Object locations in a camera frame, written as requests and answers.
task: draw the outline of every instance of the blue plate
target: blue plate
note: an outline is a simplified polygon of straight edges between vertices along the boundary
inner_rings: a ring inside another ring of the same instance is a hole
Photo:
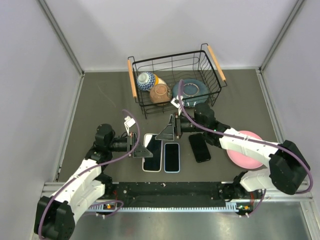
[[[186,78],[183,81],[184,81],[184,89],[182,94],[183,98],[186,99],[186,98],[194,97],[194,98],[185,100],[185,105],[184,105],[185,107],[193,108],[196,104],[204,103],[205,101],[207,101],[209,97],[208,95],[201,96],[209,93],[209,89],[203,82],[194,78]],[[174,98],[178,95],[178,88],[179,88],[179,83],[174,85],[172,89],[172,96]]]

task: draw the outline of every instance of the white smartphone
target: white smartphone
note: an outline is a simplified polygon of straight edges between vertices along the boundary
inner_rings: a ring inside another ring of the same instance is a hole
[[[144,135],[143,146],[153,154],[153,157],[142,158],[142,170],[145,172],[161,171],[163,141],[156,140],[157,135],[152,133]]]
[[[171,174],[180,172],[179,143],[173,142],[164,145],[164,171]]]

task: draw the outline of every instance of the black wire basket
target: black wire basket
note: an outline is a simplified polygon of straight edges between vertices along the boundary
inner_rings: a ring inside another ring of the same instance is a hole
[[[216,71],[206,51],[203,49],[204,46],[207,46],[207,50],[213,59],[223,85],[220,83]],[[157,75],[165,81],[171,90],[181,79],[196,79],[204,83],[208,89],[208,93],[186,97],[183,99],[185,103],[186,100],[189,99],[207,96],[206,102],[213,106],[221,92],[221,89],[227,86],[226,78],[220,68],[220,65],[212,51],[212,48],[207,43],[202,44],[201,49],[197,51],[154,57],[145,60],[136,61],[135,57],[130,56],[128,57],[128,70],[132,95],[135,102],[141,107],[142,114],[144,114],[146,119],[148,114],[164,113],[165,111],[177,108],[173,106],[170,101],[152,103],[149,91],[143,91],[139,89],[137,85],[138,76],[143,72],[152,72]]]

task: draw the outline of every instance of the black smartphone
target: black smartphone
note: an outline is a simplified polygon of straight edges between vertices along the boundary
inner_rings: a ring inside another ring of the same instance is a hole
[[[164,171],[166,173],[180,172],[180,147],[178,143],[164,145]]]
[[[203,163],[211,159],[210,152],[202,133],[190,135],[189,142],[197,163]]]
[[[151,133],[144,135],[143,145],[153,154],[153,157],[142,158],[142,170],[145,172],[161,170],[163,141],[156,140],[156,136]]]

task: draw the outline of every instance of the patterned cup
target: patterned cup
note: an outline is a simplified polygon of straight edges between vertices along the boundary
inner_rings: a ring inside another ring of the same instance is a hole
[[[136,83],[142,91],[150,91],[154,85],[158,84],[158,81],[159,79],[155,74],[145,71],[138,76]]]

